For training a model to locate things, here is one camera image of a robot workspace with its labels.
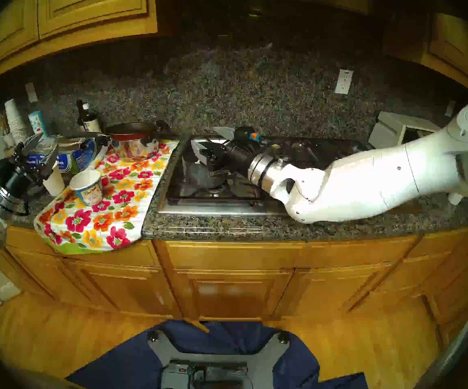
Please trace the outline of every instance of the cup stack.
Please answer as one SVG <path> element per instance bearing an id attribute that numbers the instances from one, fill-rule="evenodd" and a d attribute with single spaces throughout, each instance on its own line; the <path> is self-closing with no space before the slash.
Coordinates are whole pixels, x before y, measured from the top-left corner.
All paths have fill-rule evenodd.
<path id="1" fill-rule="evenodd" d="M 5 102 L 5 113 L 7 114 L 7 123 L 9 124 L 14 141 L 16 143 L 25 142 L 28 132 L 27 125 L 29 123 L 25 123 L 24 119 L 21 118 L 13 98 Z"/>

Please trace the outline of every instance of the bottle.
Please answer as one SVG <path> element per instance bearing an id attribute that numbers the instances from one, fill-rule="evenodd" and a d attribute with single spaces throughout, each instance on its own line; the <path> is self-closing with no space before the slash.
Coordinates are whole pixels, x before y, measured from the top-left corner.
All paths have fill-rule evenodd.
<path id="1" fill-rule="evenodd" d="M 83 124 L 85 126 L 86 132 L 101 132 L 101 127 L 99 126 L 99 121 L 97 120 L 97 115 L 90 111 L 90 106 L 88 103 L 82 105 L 83 110 L 85 111 L 85 118 Z"/>
<path id="2" fill-rule="evenodd" d="M 79 126 L 79 131 L 85 131 L 85 110 L 82 107 L 82 100 L 77 100 L 77 109 L 79 110 L 79 117 L 77 118 L 77 125 Z"/>

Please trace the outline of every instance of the lower cabinet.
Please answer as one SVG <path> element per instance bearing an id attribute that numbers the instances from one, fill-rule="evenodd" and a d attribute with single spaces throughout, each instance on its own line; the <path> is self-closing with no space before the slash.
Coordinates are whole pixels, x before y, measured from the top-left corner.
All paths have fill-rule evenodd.
<path id="1" fill-rule="evenodd" d="M 171 282 L 184 316 L 193 320 L 271 317 L 292 270 L 173 270 Z"/>
<path id="2" fill-rule="evenodd" d="M 91 293 L 67 270 L 62 258 L 14 247 L 7 249 L 25 272 L 54 300 L 87 307 L 94 304 Z"/>
<path id="3" fill-rule="evenodd" d="M 280 317 L 333 318 L 349 310 L 390 263 L 296 270 L 276 309 Z"/>
<path id="4" fill-rule="evenodd" d="M 68 267 L 105 309 L 181 317 L 161 268 L 103 265 L 79 261 Z"/>
<path id="5" fill-rule="evenodd" d="M 0 269 L 55 301 L 193 321 L 332 320 L 426 296 L 448 342 L 468 316 L 468 228 L 355 243 L 141 241 L 71 257 L 10 228 Z"/>

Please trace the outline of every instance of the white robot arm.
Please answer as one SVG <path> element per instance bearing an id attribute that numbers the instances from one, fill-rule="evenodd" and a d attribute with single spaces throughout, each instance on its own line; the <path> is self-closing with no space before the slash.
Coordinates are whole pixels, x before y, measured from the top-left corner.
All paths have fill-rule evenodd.
<path id="1" fill-rule="evenodd" d="M 263 168 L 264 174 L 258 172 Z M 397 147 L 348 156 L 325 171 L 283 162 L 268 167 L 263 155 L 249 169 L 249 177 L 253 183 L 262 178 L 262 188 L 302 223 L 371 217 L 435 192 L 468 197 L 468 106 L 438 132 Z M 295 184 L 288 193 L 290 178 Z"/>

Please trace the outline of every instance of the gas stove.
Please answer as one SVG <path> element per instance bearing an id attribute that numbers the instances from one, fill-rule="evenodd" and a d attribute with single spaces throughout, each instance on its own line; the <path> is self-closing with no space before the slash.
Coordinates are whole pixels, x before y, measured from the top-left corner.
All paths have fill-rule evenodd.
<path id="1" fill-rule="evenodd" d="M 221 136 L 193 136 L 190 140 L 224 143 Z M 190 140 L 176 159 L 169 183 L 161 194 L 159 213 L 214 216 L 286 214 L 284 205 L 238 173 L 210 172 L 192 155 Z M 271 137 L 281 157 L 299 168 L 325 170 L 333 161 L 368 150 L 361 142 L 304 137 Z"/>

